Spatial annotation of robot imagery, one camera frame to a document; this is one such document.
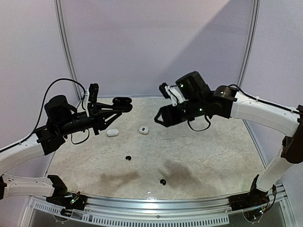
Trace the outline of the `black oval charging case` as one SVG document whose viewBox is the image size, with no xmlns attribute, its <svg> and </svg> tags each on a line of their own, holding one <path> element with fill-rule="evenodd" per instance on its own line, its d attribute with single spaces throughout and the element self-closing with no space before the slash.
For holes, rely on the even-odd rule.
<svg viewBox="0 0 303 227">
<path fill-rule="evenodd" d="M 132 99 L 129 97 L 115 97 L 112 103 L 113 109 L 124 113 L 130 112 L 133 108 Z"/>
</svg>

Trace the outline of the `white earbud charging case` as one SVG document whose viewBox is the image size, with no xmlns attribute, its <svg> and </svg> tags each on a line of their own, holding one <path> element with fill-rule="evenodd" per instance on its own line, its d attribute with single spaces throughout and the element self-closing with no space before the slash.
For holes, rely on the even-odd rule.
<svg viewBox="0 0 303 227">
<path fill-rule="evenodd" d="M 118 129 L 109 129 L 106 131 L 106 135 L 108 137 L 115 137 L 115 136 L 119 135 L 119 130 Z"/>
</svg>

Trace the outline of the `beige charging case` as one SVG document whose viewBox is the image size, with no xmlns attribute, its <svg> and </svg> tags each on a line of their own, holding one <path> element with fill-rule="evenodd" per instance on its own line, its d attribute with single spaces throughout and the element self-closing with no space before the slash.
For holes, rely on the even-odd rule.
<svg viewBox="0 0 303 227">
<path fill-rule="evenodd" d="M 150 129 L 146 126 L 140 126 L 138 132 L 142 135 L 147 135 L 150 132 Z"/>
</svg>

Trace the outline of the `black earbud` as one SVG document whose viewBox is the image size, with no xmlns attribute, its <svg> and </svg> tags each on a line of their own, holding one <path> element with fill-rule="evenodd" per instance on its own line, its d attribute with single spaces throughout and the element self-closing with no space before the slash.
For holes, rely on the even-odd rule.
<svg viewBox="0 0 303 227">
<path fill-rule="evenodd" d="M 166 185 L 166 180 L 161 179 L 161 180 L 160 180 L 160 183 L 161 183 L 162 185 Z"/>
</svg>

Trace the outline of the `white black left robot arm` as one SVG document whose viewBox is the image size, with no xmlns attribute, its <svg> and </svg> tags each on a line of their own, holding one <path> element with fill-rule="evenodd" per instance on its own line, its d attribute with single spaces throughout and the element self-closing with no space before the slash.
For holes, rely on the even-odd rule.
<svg viewBox="0 0 303 227">
<path fill-rule="evenodd" d="M 47 156 L 65 143 L 68 135 L 92 129 L 95 135 L 105 130 L 123 113 L 132 109 L 128 97 L 115 97 L 111 105 L 89 98 L 86 111 L 78 112 L 66 96 L 57 95 L 45 104 L 47 123 L 34 130 L 29 138 L 9 145 L 0 152 L 0 197 L 45 196 L 60 205 L 70 202 L 66 185 L 56 175 L 47 177 L 17 177 L 6 172 L 31 159 Z"/>
</svg>

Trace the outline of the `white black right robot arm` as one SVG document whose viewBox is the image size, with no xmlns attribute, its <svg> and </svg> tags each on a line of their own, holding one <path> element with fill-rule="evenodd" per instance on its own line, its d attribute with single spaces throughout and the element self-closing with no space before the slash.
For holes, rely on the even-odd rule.
<svg viewBox="0 0 303 227">
<path fill-rule="evenodd" d="M 303 161 L 303 107 L 281 106 L 251 96 L 237 85 L 211 90 L 197 71 L 188 73 L 173 86 L 162 83 L 159 90 L 171 104 L 159 109 L 154 121 L 164 127 L 191 122 L 199 116 L 209 121 L 217 115 L 251 121 L 284 134 L 277 156 L 256 177 L 252 190 L 245 195 L 248 206 L 255 206 L 281 176 Z"/>
</svg>

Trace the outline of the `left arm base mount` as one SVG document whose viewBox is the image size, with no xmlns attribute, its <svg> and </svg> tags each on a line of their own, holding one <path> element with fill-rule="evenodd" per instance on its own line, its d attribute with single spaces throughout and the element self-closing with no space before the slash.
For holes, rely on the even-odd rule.
<svg viewBox="0 0 303 227">
<path fill-rule="evenodd" d="M 66 210 L 84 210 L 88 196 L 80 192 L 68 192 L 66 188 L 55 188 L 52 196 L 46 198 L 48 203 L 62 206 Z"/>
</svg>

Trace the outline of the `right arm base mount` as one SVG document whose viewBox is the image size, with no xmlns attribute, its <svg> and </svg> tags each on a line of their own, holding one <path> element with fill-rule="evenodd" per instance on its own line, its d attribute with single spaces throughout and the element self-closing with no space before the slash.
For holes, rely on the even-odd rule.
<svg viewBox="0 0 303 227">
<path fill-rule="evenodd" d="M 232 211 L 253 208 L 264 204 L 263 210 L 268 210 L 271 207 L 268 191 L 259 190 L 255 184 L 251 186 L 249 192 L 229 196 L 228 202 Z"/>
</svg>

